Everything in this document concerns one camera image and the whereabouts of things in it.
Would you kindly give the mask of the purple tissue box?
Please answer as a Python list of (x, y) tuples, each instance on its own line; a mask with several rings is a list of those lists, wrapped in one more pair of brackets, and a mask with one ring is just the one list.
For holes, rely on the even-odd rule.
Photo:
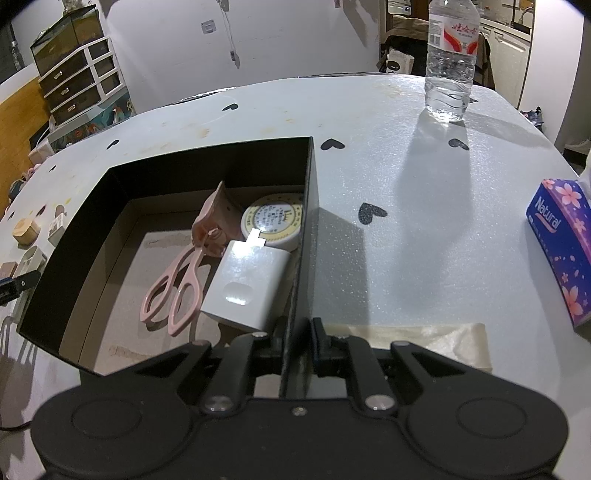
[(526, 218), (553, 270), (575, 329), (590, 322), (590, 204), (574, 180), (544, 179)]

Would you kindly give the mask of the pink scissors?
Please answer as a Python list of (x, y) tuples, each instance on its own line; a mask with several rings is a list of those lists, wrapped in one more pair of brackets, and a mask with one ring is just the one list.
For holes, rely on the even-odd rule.
[(221, 258), (230, 241), (242, 239), (240, 219), (242, 208), (219, 183), (192, 223), (189, 245), (145, 294), (139, 312), (142, 323), (154, 323), (159, 312), (168, 307), (167, 332), (175, 337), (197, 319), (204, 302), (204, 283), (198, 278), (198, 268), (207, 257)]

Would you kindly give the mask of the gel polish bottle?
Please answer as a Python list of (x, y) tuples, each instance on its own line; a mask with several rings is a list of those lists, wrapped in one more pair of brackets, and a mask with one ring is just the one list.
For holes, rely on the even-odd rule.
[(67, 213), (63, 205), (57, 205), (54, 218), (48, 228), (48, 242), (56, 247), (61, 240), (67, 226)]

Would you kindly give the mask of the round cream tin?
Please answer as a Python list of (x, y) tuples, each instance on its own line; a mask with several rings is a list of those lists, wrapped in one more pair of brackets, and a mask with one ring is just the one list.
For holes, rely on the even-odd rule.
[(245, 209), (240, 220), (242, 236), (253, 229), (266, 240), (266, 246), (294, 251), (300, 243), (304, 199), (300, 194), (280, 193), (259, 198)]

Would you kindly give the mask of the black drawer cabinet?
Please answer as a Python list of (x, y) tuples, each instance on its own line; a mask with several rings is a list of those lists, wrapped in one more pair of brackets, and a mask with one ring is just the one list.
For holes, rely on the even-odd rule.
[(56, 126), (127, 92), (108, 36), (75, 49), (44, 73), (38, 83)]

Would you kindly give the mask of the clear water bottle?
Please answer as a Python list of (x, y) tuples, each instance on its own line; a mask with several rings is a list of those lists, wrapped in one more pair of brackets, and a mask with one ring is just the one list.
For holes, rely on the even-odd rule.
[(480, 14), (470, 0), (433, 0), (428, 21), (425, 106), (438, 121), (456, 123), (470, 100)]

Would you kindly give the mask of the beige scoop with handle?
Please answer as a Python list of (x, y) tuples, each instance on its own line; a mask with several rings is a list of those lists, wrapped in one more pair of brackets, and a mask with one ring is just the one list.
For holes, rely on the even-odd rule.
[[(18, 264), (18, 267), (15, 271), (14, 277), (22, 275), (22, 274), (30, 272), (30, 271), (34, 271), (34, 270), (38, 270), (42, 274), (43, 270), (45, 268), (46, 262), (47, 262), (47, 257), (42, 252), (42, 250), (37, 246), (33, 246), (33, 247), (29, 248), (24, 253), (24, 255), (21, 258), (21, 261)], [(29, 303), (29, 300), (32, 297), (35, 287), (32, 289), (29, 289), (29, 290), (17, 290), (18, 297), (15, 300), (14, 308), (13, 308), (13, 311), (11, 314), (11, 317), (13, 318), (13, 322), (15, 324), (19, 324), (21, 322), (22, 318), (24, 317), (24, 313), (26, 311), (27, 304)]]

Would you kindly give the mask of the oval wooden block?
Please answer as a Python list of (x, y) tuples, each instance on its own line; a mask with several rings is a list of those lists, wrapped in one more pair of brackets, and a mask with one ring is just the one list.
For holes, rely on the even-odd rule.
[(40, 227), (34, 218), (22, 218), (14, 226), (12, 236), (20, 246), (33, 244), (38, 238)]

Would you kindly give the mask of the black storage box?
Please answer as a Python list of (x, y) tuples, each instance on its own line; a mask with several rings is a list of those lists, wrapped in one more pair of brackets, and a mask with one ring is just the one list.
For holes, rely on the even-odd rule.
[(167, 330), (182, 289), (157, 280), (190, 245), (191, 226), (218, 186), (249, 207), (264, 195), (308, 193), (314, 144), (280, 138), (150, 157), (105, 171), (48, 258), (19, 334), (82, 371), (107, 375), (205, 336), (193, 319)]

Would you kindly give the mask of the white power adapter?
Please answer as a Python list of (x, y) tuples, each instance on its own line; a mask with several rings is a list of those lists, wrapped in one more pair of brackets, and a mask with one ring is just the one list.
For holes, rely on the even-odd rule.
[(280, 316), (280, 292), (290, 252), (266, 245), (259, 229), (232, 240), (207, 289), (200, 312), (245, 331), (270, 331)]

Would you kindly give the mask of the glass fish tank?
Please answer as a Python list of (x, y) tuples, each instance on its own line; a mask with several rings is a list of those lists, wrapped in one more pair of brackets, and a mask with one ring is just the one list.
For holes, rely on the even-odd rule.
[(77, 48), (104, 36), (97, 8), (88, 5), (72, 10), (41, 33), (31, 53), (42, 77)]

